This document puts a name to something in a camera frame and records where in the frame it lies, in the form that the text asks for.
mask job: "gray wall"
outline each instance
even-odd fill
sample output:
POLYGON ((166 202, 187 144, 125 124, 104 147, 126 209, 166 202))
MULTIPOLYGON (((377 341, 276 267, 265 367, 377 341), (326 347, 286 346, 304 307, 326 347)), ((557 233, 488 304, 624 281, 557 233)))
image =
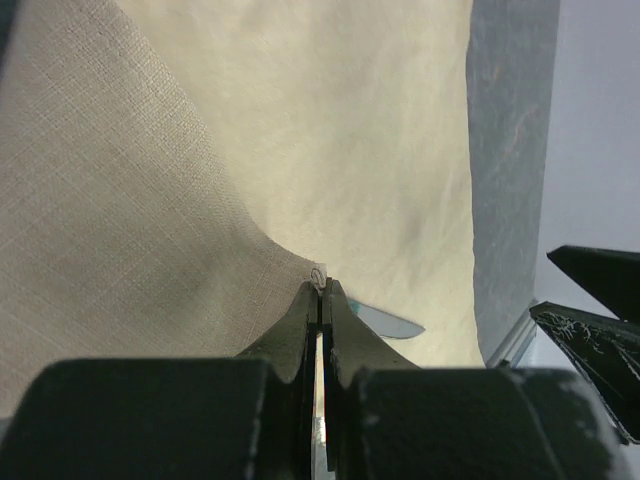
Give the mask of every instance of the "gray wall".
MULTIPOLYGON (((640 1, 562 0, 535 294, 608 312, 546 259, 565 243, 640 251, 640 1)), ((568 367, 539 333, 534 363, 568 367)), ((640 479, 640 447, 625 449, 640 479)))

